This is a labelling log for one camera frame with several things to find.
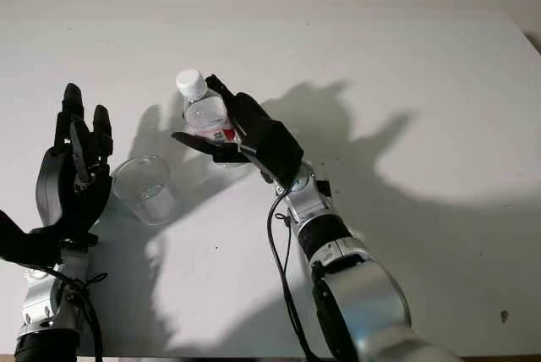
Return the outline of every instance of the black cable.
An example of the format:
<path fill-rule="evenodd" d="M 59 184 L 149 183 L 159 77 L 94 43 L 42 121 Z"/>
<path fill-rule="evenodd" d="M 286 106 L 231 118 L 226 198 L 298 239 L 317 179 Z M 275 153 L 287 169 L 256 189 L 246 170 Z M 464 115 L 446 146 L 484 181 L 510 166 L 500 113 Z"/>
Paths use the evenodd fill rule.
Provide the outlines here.
<path fill-rule="evenodd" d="M 55 271 L 53 268 L 48 266 L 37 266 L 37 265 L 21 265 L 22 267 L 36 269 L 42 272 L 45 272 L 51 276 L 56 277 L 62 281 L 67 286 L 70 286 L 78 295 L 81 302 L 81 311 L 85 317 L 86 322 L 88 323 L 90 330 L 92 331 L 92 336 L 94 337 L 94 359 L 95 362 L 103 362 L 103 342 L 101 340 L 101 327 L 96 314 L 96 309 L 92 302 L 90 301 L 90 294 L 87 288 L 94 283 L 101 282 L 107 278 L 106 273 L 100 273 L 86 282 L 82 282 L 79 279 L 72 279 L 61 273 L 60 271 Z"/>
<path fill-rule="evenodd" d="M 274 215 L 274 211 L 276 210 L 280 202 L 289 194 L 290 191 L 291 191 L 291 187 L 288 189 L 284 189 L 284 191 L 280 195 L 278 195 L 278 197 L 276 197 L 276 200 L 274 200 L 274 202 L 272 203 L 272 206 L 270 206 L 269 215 L 267 217 L 267 236 L 269 238 L 269 245 L 271 246 L 270 250 L 272 251 L 272 256 L 274 257 L 274 261 L 276 263 L 276 267 L 278 268 L 278 273 L 280 275 L 281 288 L 284 293 L 284 300 L 286 302 L 287 314 L 289 315 L 289 319 L 293 326 L 293 330 L 295 331 L 295 334 L 297 335 L 298 341 L 300 342 L 301 348 L 304 351 L 304 355 L 306 356 L 307 361 L 317 362 L 317 361 L 320 361 L 320 359 L 310 349 L 310 346 L 306 339 L 306 335 L 304 334 L 303 324 L 298 316 L 297 307 L 295 306 L 295 301 L 293 300 L 293 296 L 291 294 L 289 284 L 287 283 L 286 271 L 284 270 L 284 267 L 281 265 L 280 257 L 278 256 L 278 252 L 276 250 L 276 246 L 274 243 L 274 238 L 272 236 L 272 217 Z"/>
<path fill-rule="evenodd" d="M 284 273 L 287 274 L 287 263 L 289 262 L 289 252 L 291 249 L 291 219 L 289 216 L 286 216 L 280 212 L 274 215 L 274 218 L 276 220 L 282 220 L 284 221 L 284 224 L 287 228 L 287 249 L 286 249 L 286 261 L 284 262 Z"/>

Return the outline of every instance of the plastic bottle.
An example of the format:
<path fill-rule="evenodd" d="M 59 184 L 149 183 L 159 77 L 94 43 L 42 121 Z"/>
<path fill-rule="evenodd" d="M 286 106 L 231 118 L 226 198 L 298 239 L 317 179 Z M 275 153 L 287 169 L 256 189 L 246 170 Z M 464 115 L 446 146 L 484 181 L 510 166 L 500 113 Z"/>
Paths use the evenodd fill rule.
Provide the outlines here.
<path fill-rule="evenodd" d="M 177 88 L 184 96 L 184 119 L 193 134 L 217 142 L 235 140 L 235 130 L 221 96 L 207 87 L 199 71 L 188 69 L 180 72 Z"/>

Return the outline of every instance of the robotic arm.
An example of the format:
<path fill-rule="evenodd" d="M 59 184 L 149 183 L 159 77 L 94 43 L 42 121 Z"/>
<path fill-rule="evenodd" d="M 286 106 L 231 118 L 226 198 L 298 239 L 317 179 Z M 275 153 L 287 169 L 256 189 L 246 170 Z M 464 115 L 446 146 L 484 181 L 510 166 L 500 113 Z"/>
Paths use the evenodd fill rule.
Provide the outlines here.
<path fill-rule="evenodd" d="M 74 362 L 83 318 L 94 333 L 96 360 L 101 361 L 100 327 L 85 278 L 88 248 L 97 243 L 89 229 L 111 188 L 111 124 L 107 110 L 97 106 L 94 129 L 88 130 L 81 92 L 74 84 L 66 87 L 62 107 L 54 145 L 43 157 L 36 184 L 44 227 L 24 233 L 0 211 L 0 257 L 26 267 L 29 283 L 17 362 Z"/>
<path fill-rule="evenodd" d="M 271 119 L 249 95 L 233 95 L 215 75 L 206 82 L 222 96 L 240 143 L 214 144 L 182 132 L 172 137 L 211 154 L 215 162 L 252 162 L 267 182 L 274 183 L 278 200 L 273 208 L 281 199 L 287 204 L 291 228 L 312 269 L 320 326 L 335 358 L 348 362 L 457 362 L 456 356 L 426 343 L 413 331 L 407 301 L 397 282 L 363 242 L 349 233 L 332 206 L 329 183 L 316 178 L 284 125 Z M 288 292 L 285 282 L 286 298 Z M 307 358 L 317 360 L 303 333 L 299 340 Z"/>

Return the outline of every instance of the white table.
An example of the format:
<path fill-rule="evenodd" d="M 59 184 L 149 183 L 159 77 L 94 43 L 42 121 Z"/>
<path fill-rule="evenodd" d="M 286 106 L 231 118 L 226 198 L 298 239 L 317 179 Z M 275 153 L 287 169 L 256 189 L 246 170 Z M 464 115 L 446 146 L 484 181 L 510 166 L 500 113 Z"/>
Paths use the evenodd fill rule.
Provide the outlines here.
<path fill-rule="evenodd" d="M 265 236 L 269 186 L 249 167 L 208 171 L 168 138 L 183 126 L 175 74 L 192 67 L 296 133 L 348 225 L 402 285 L 421 335 L 464 355 L 541 352 L 541 58 L 504 16 L 186 17 L 2 1 L 2 208 L 24 229 L 40 225 L 36 175 L 70 80 L 87 119 L 98 102 L 110 110 L 112 165 L 160 154 L 179 190 L 182 216 L 166 228 L 115 200 L 96 227 L 90 272 L 109 273 L 93 288 L 108 355 L 301 354 Z M 283 250 L 283 228 L 276 236 Z M 302 264 L 295 247 L 290 282 L 326 354 Z M 6 263 L 0 282 L 1 354 L 13 351 L 26 285 Z"/>

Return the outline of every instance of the clear plastic cup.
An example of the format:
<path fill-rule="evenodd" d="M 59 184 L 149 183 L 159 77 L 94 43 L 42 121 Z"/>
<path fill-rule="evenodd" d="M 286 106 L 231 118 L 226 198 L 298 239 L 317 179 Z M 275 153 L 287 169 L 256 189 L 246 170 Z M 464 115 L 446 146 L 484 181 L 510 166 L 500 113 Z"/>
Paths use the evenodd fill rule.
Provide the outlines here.
<path fill-rule="evenodd" d="M 169 166 L 156 155 L 138 156 L 120 165 L 113 174 L 112 191 L 141 221 L 167 222 L 175 206 L 168 187 Z"/>

